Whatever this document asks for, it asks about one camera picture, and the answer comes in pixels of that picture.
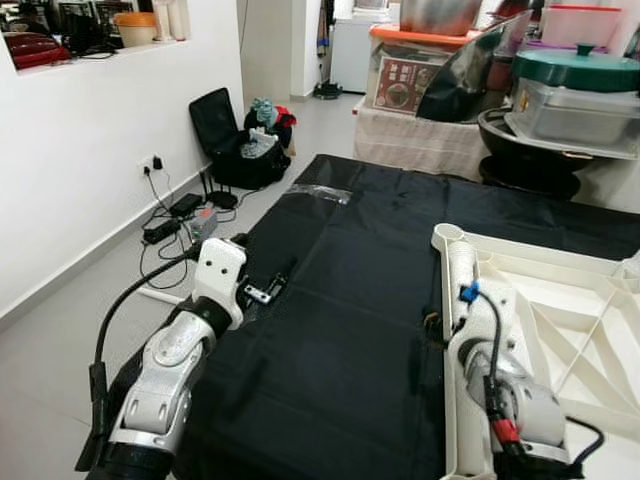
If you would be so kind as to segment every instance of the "small device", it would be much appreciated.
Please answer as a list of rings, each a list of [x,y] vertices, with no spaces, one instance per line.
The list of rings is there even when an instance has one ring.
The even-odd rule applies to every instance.
[[[191,215],[201,204],[202,197],[200,195],[187,193],[169,208],[169,212],[175,217],[186,217]]]
[[[218,215],[213,206],[208,205],[196,218],[189,222],[189,230],[195,241],[206,240],[218,227]]]
[[[162,240],[167,238],[169,235],[177,233],[180,228],[180,222],[175,218],[172,218],[155,228],[145,228],[142,239],[146,243],[155,245],[156,243],[161,242]]]

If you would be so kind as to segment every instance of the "pink container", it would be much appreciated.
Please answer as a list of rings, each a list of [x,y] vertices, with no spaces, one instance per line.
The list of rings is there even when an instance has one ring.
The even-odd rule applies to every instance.
[[[545,12],[542,42],[573,47],[577,43],[607,46],[622,9],[553,5]]]

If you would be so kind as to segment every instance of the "black bag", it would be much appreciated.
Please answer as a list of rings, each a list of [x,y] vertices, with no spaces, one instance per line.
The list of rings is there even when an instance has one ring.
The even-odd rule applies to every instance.
[[[242,158],[240,147],[249,141],[249,134],[238,130],[226,88],[191,102],[189,113],[217,183],[258,190],[282,179],[291,159],[280,142],[258,158]]]

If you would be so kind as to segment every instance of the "blue clip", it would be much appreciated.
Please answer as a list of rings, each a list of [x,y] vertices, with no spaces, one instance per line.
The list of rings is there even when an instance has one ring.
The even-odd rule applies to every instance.
[[[480,284],[473,282],[470,287],[462,287],[460,289],[460,300],[467,303],[473,303],[478,298],[478,292],[480,291]]]

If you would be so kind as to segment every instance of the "orange lid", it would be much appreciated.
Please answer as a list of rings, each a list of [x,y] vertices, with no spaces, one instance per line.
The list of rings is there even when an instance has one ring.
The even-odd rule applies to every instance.
[[[156,17],[147,12],[118,13],[113,17],[113,23],[121,27],[155,27]]]
[[[388,40],[404,40],[408,42],[434,43],[439,45],[456,45],[460,47],[469,43],[482,32],[479,32],[477,30],[469,30],[466,35],[460,36],[434,35],[433,33],[403,32],[400,30],[400,25],[387,24],[373,27],[370,33],[374,37],[383,39],[386,38]]]

